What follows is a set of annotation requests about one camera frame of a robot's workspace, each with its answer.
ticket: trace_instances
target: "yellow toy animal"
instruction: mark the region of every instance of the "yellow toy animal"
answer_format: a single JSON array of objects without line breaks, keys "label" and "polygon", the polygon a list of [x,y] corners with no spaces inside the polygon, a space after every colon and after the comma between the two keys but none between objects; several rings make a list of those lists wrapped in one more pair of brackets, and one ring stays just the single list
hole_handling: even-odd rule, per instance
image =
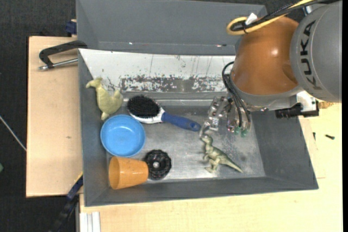
[{"label": "yellow toy animal", "polygon": [[97,104],[99,109],[103,112],[101,119],[104,121],[111,114],[118,111],[123,103],[123,96],[119,90],[116,90],[111,96],[107,90],[102,86],[102,78],[96,78],[86,84],[86,88],[94,87],[97,93]]}]

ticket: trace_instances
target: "brush bristles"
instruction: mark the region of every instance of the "brush bristles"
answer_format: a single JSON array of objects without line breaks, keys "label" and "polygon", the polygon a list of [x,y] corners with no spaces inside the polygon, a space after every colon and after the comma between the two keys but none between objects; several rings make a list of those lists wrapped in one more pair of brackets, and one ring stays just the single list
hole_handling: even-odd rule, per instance
[{"label": "brush bristles", "polygon": [[131,114],[140,118],[153,118],[160,112],[160,106],[153,99],[143,95],[130,98],[127,109]]}]

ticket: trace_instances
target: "gray bin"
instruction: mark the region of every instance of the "gray bin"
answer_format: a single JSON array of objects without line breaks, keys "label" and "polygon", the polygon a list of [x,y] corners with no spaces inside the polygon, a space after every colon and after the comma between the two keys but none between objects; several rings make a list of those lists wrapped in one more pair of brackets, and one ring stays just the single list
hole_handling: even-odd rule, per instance
[{"label": "gray bin", "polygon": [[[226,34],[226,24],[251,12],[264,15],[261,5],[174,0],[77,0],[78,38],[88,48],[155,54],[234,55],[239,37]],[[172,157],[172,170],[161,181],[122,190],[108,183],[111,158],[100,142],[101,112],[95,90],[86,90],[92,79],[79,53],[80,116],[82,125],[85,205],[154,202],[252,193],[317,189],[305,139],[297,119],[277,119],[274,112],[252,114],[252,130],[246,138],[234,136],[223,124],[214,145],[223,149],[245,173],[219,166],[211,175],[204,167],[204,144],[198,133],[169,124],[144,125],[144,152],[162,148]],[[151,93],[167,111],[191,115],[203,123],[211,95],[173,97]],[[125,105],[117,112],[125,114]]]}]

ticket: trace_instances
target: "plastic dinosaur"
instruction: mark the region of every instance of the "plastic dinosaur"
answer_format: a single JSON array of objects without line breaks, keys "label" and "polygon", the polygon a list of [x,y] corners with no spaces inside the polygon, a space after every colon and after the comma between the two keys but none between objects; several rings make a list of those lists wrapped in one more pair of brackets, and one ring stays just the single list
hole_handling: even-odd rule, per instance
[{"label": "plastic dinosaur", "polygon": [[123,103],[123,96],[119,90],[116,90],[111,96],[107,90],[102,86],[102,78],[96,78],[86,84],[86,88],[94,87],[97,93],[97,104],[99,109],[103,112],[101,119],[104,121],[111,114],[118,111]]},{"label": "plastic dinosaur", "polygon": [[201,140],[206,143],[206,154],[204,156],[204,160],[209,159],[210,167],[206,167],[206,170],[210,173],[214,173],[219,164],[227,165],[240,173],[243,173],[243,170],[240,169],[238,165],[236,165],[223,151],[214,147],[213,139],[209,135],[203,135]]}]

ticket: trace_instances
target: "blue bowl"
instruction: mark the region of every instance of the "blue bowl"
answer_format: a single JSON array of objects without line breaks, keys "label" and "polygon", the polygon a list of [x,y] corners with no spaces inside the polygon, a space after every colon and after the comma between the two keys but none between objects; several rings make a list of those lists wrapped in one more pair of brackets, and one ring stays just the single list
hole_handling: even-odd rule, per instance
[{"label": "blue bowl", "polygon": [[128,115],[115,115],[105,121],[100,131],[104,148],[114,156],[138,154],[145,144],[145,130],[140,122]]}]

